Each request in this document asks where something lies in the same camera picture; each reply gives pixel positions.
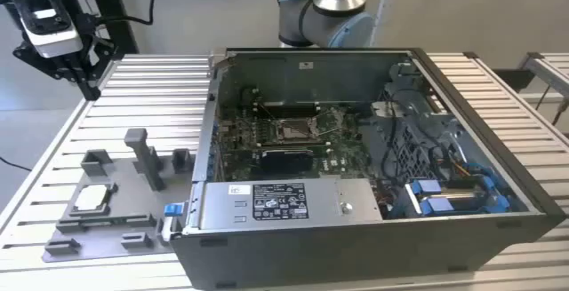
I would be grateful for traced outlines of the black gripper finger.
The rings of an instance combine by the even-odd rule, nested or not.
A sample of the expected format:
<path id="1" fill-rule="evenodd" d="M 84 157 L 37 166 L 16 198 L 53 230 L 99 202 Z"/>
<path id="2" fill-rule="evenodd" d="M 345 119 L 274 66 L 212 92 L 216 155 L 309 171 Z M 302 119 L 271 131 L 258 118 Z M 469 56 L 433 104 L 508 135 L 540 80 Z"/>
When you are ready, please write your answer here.
<path id="1" fill-rule="evenodd" d="M 79 52 L 76 84 L 86 100 L 95 101 L 100 97 L 99 80 L 119 48 L 110 39 L 96 35 L 90 35 L 83 42 L 84 48 Z"/>
<path id="2" fill-rule="evenodd" d="M 88 83 L 88 76 L 80 59 L 80 52 L 44 58 L 36 48 L 23 41 L 12 52 L 13 56 L 56 80 L 66 79 L 78 84 Z"/>

